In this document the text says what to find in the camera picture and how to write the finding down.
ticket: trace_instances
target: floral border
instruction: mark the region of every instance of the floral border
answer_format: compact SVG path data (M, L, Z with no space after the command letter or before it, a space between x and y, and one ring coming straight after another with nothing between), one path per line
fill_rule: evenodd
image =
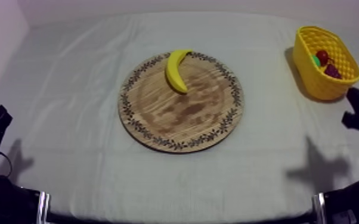
M198 52L188 53L188 55L192 58L198 58L202 61L209 61L210 63L215 63L215 67L221 72L224 78L230 82L231 96L234 100L234 107L230 108L227 111L227 115L221 120L218 129L212 129L208 134L202 134L198 138L190 139L187 142L176 142L173 139L166 139L162 138L161 136L155 136L148 129L146 129L139 120L134 118L134 112L131 109L132 104L128 101L128 91L131 90L135 82L140 79L142 73L156 65L156 63L162 61L164 58L168 58L170 55L170 52L163 54L163 56L158 55L150 61L144 62L140 68L136 69L131 75L131 77L129 77L129 79L126 81L126 83L124 83L122 89L123 92L120 95L120 100L122 102L122 111L127 117L127 119L124 121L126 124L131 125L137 132L141 133L145 139L153 140L153 143L159 146L168 147L173 151L181 151L184 148L197 147L205 142L213 141L219 135L228 132L228 128L233 123L234 117L240 112L239 107L242 106L242 89L238 86L237 79L233 75L233 72L229 71L229 69L225 65L217 61L215 58Z

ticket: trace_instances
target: banana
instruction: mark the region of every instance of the banana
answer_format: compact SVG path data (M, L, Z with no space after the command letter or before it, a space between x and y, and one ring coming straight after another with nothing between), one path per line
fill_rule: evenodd
M178 73L178 66L184 59L185 55L189 52L192 52L192 49L180 49L173 51L168 58L166 66L166 76L168 82L175 90L184 94L188 92L188 88Z

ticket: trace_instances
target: table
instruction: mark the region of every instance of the table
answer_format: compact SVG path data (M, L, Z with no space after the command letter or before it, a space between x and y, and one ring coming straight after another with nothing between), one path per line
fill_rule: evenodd
M50 193L53 212L100 220L235 222L307 211L313 194L359 180L359 132L341 123L352 111L346 99L317 102L298 84L289 57L305 25L337 33L359 64L358 31L268 15L130 14L32 29L0 80L0 104L14 117L1 147L14 161L11 179ZM178 48L225 63L245 98L235 131L195 154L144 148L117 113L128 73Z

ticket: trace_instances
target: red fruit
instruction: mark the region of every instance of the red fruit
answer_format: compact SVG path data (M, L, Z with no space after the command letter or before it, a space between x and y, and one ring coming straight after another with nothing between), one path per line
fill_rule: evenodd
M329 55L325 50L317 51L316 57L320 61L321 66L325 66L329 62Z

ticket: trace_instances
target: round wooden tray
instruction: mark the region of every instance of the round wooden tray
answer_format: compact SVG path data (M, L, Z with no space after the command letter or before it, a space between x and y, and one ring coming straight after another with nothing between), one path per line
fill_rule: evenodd
M175 92L165 77L170 53L141 63L120 90L119 115L142 144L167 153L192 153L223 140L243 112L241 85L223 63L191 52L179 65L188 87Z

